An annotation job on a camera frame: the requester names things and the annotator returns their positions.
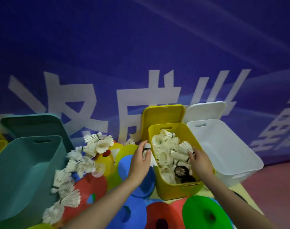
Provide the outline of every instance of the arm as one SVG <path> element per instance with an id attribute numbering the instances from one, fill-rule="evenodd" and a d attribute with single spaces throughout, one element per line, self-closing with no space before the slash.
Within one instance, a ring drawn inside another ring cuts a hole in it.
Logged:
<path id="1" fill-rule="evenodd" d="M 244 202 L 222 183 L 213 173 L 213 166 L 204 151 L 194 148 L 195 157 L 189 152 L 193 171 L 213 193 L 218 203 L 238 229 L 277 229 L 264 215 Z"/>
<path id="2" fill-rule="evenodd" d="M 151 151 L 146 153 L 144 161 L 142 154 L 146 143 L 147 141 L 141 142 L 132 156 L 128 178 L 68 223 L 64 227 L 65 229 L 103 229 L 109 224 L 129 195 L 142 183 L 148 173 Z"/>

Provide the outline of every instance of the person's left hand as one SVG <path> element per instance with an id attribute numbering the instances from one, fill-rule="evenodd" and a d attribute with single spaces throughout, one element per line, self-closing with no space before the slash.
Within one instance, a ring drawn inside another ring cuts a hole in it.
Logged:
<path id="1" fill-rule="evenodd" d="M 131 180 L 135 187 L 138 187 L 142 183 L 150 167 L 151 150 L 147 151 L 145 160 L 143 160 L 143 148 L 146 143 L 147 140 L 139 144 L 131 159 L 127 179 Z"/>

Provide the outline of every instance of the red floor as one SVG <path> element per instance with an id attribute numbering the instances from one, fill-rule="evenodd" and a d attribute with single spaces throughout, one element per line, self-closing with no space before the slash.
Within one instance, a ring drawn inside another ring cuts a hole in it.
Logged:
<path id="1" fill-rule="evenodd" d="M 290 229 L 290 162 L 267 166 L 242 185 L 267 218 Z"/>

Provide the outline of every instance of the yellow table surface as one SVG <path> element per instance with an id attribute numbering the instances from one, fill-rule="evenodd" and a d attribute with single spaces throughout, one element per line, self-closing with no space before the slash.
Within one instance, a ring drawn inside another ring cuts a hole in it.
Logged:
<path id="1" fill-rule="evenodd" d="M 236 193 L 240 194 L 248 203 L 250 206 L 252 206 L 253 208 L 255 208 L 257 211 L 259 211 L 261 214 L 263 214 L 263 212 L 260 210 L 260 208 L 256 205 L 256 203 L 253 201 L 253 199 L 250 197 L 250 195 L 248 194 L 248 192 L 244 189 L 244 187 L 241 185 L 241 184 L 237 184 L 235 186 L 232 186 L 230 187 L 231 190 L 235 191 Z M 206 189 L 205 187 L 202 188 L 201 191 L 199 191 L 196 195 L 200 195 L 200 196 L 206 196 L 206 197 L 210 197 L 212 198 L 213 197 L 213 194 L 208 190 Z M 152 195 L 150 196 L 149 199 L 160 199 L 160 197 L 158 196 L 158 193 L 157 193 L 157 190 L 154 189 Z M 167 201 L 164 201 L 168 204 L 176 201 L 176 200 L 179 200 L 180 198 L 178 199 L 173 199 L 173 200 L 167 200 Z"/>

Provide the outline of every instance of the forearm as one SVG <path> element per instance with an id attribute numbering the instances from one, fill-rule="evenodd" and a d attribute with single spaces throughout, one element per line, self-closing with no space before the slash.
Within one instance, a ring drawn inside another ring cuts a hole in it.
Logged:
<path id="1" fill-rule="evenodd" d="M 238 229 L 277 229 L 264 215 L 244 202 L 213 174 L 201 178 Z"/>
<path id="2" fill-rule="evenodd" d="M 65 229 L 103 229 L 120 210 L 129 195 L 136 188 L 135 184 L 126 179 L 116 189 L 102 197 L 77 218 L 68 223 Z"/>

